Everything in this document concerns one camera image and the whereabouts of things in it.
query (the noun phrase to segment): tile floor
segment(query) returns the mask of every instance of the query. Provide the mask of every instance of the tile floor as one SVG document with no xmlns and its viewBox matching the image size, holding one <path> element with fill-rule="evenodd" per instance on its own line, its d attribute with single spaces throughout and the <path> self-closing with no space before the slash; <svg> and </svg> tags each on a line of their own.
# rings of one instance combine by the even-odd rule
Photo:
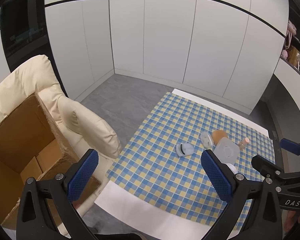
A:
<svg viewBox="0 0 300 240">
<path fill-rule="evenodd" d="M 172 91 L 172 87 L 115 74 L 81 103 L 109 123 L 124 147 L 163 95 Z M 269 137 L 274 139 L 275 127 L 266 103 L 259 101 L 252 113 L 247 115 L 220 103 L 212 102 L 263 126 L 269 131 Z M 276 163 L 282 167 L 280 146 L 275 140 L 274 149 Z M 96 228 L 100 234 L 135 231 L 96 204 L 87 212 L 83 220 L 89 227 Z M 151 240 L 156 239 L 151 236 L 147 237 Z"/>
</svg>

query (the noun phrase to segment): checkered tablecloth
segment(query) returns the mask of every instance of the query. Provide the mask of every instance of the checkered tablecloth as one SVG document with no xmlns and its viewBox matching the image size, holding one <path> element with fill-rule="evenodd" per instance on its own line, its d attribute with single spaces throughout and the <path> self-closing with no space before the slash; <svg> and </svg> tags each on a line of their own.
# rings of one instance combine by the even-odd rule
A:
<svg viewBox="0 0 300 240">
<path fill-rule="evenodd" d="M 234 166 L 247 179 L 262 180 L 251 166 L 259 154 L 274 163 L 272 141 L 260 132 L 186 98 L 166 93 L 140 125 L 119 158 L 108 170 L 110 180 L 140 199 L 174 215 L 212 225 L 226 203 L 218 198 L 200 157 L 204 150 L 199 135 L 203 131 L 224 130 L 238 143 L 250 144 Z M 177 143 L 191 143 L 195 153 L 178 157 Z M 247 216 L 247 201 L 235 226 L 239 230 Z"/>
</svg>

